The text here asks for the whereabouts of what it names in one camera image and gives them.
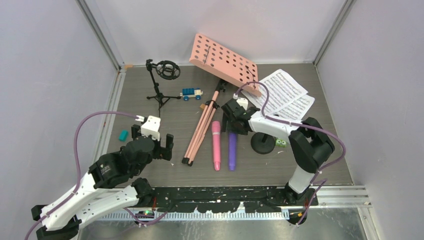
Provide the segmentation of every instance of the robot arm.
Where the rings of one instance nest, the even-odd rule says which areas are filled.
[[[303,196],[318,168],[328,160],[335,149],[324,133],[267,119],[262,116],[259,108],[247,108],[247,100],[244,98],[231,99],[221,108],[224,112],[222,117],[224,131],[226,129],[241,135],[247,135],[248,132],[264,133],[290,142],[297,167],[286,184],[291,195],[289,198],[298,200]],[[322,128],[312,117],[299,123]]]
[[[165,147],[161,146],[159,126],[161,119],[154,116],[139,117],[142,126],[131,128],[133,141],[119,151],[102,155],[80,180],[80,187],[74,196],[51,215],[53,207],[61,203],[73,188],[49,205],[36,205],[31,209],[32,218],[42,221],[37,230],[38,240],[66,240],[94,220],[118,209],[134,205],[146,205],[152,200],[153,189],[144,178],[138,178],[125,188],[115,188],[138,176],[153,159],[171,160],[174,136],[167,134]],[[99,195],[115,190],[115,194],[96,200]]]

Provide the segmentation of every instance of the toy car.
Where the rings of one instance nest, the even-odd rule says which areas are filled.
[[[184,101],[188,101],[189,98],[196,98],[196,100],[200,100],[202,98],[202,94],[203,92],[200,88],[183,88],[182,92],[179,93]]]

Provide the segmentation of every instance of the pink perforated panel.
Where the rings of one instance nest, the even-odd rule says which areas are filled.
[[[237,87],[258,81],[258,67],[254,62],[199,33],[194,38],[189,62]],[[259,87],[250,83],[243,89],[260,97]]]

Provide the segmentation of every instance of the sheet music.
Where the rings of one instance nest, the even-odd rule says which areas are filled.
[[[265,84],[269,90],[269,100],[265,106],[265,114],[276,113],[308,93],[290,74],[281,69],[273,72],[260,82]],[[245,90],[242,93],[253,105],[257,108],[262,108],[267,98],[267,92],[263,86],[260,86],[259,90],[262,93],[260,97]]]
[[[284,119],[302,120],[314,102],[314,97],[304,95],[292,104],[278,111],[276,114]]]

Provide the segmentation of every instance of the purple marker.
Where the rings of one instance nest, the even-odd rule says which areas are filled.
[[[230,171],[236,170],[236,149],[237,149],[237,134],[228,133],[228,168]]]

